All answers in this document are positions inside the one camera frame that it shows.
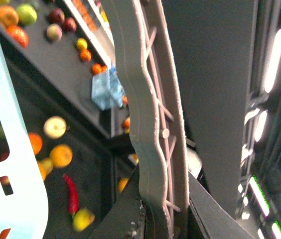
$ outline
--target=black panel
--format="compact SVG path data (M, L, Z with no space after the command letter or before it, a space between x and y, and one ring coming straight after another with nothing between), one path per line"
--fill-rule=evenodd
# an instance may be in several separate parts
M163 7L188 135L197 143L211 195L234 216L254 1L165 0Z

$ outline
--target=ceiling light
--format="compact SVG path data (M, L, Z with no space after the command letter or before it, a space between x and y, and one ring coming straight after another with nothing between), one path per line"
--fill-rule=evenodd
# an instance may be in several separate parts
M281 239L281 227L277 221L272 224L272 231L276 239Z
M268 115L268 111L263 111L259 116L256 132L255 132L256 142L258 142L261 139L262 133L265 128L267 115Z
M259 239L265 239L265 236L262 233L261 229L258 229L258 237L259 237Z
M239 193L241 193L241 192L242 192L242 190L243 190L242 185L241 185L241 184L239 184L239 186L238 186L238 192L239 192Z
M257 182L257 178L255 177L255 175L251 177L249 184L256 196L256 199L260 205L262 212L264 213L265 216L268 216L270 212L270 205L267 202L264 193L261 190L259 183Z
M248 120L255 117L259 112L260 112L259 108L256 108L255 110L248 112L245 116L245 124L248 122Z
M248 203L249 203L248 198L247 198L247 197L244 197L243 202L244 202L244 205L245 205L245 206L248 205Z
M281 57L281 29L276 33L272 47L269 66L265 75L265 91L269 93L275 83L279 61Z
M243 212L241 215L242 220L248 220L249 217L250 217L250 213L247 213L247 212Z

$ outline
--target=display rack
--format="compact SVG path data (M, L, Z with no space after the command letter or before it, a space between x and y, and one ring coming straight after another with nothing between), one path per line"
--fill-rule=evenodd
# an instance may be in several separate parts
M80 25L86 36L89 38L89 40L95 47L96 51L98 52L102 60L105 62L108 68L110 68L111 63L112 62L115 63L115 50L114 50L112 34L109 32L109 29L106 29L106 27L104 27L103 20L100 19L101 27L98 28L95 32L92 32L84 22L82 16L74 6L72 1L71 0L63 0L63 1L68 7L68 9L71 11L71 13L73 14L73 17ZM97 18L101 18L95 4L91 2L90 5Z
M109 28L109 24L106 24L100 14L99 9L97 8L97 6L95 5L95 2L93 0L87 0L93 10L93 12L95 13L97 19L99 20L99 22L101 23L102 28L104 29L104 32L106 33L107 37L109 38L109 40L111 41L112 45L114 46L114 40L113 40L113 35L112 32L110 31Z

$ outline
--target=plastic basket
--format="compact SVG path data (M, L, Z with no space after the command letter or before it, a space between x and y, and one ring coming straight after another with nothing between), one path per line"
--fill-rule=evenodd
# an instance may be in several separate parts
M10 155L0 162L0 177L8 176L13 192L4 192L0 183L0 234L8 239L43 237L48 217L45 187L15 96L0 46L0 121Z

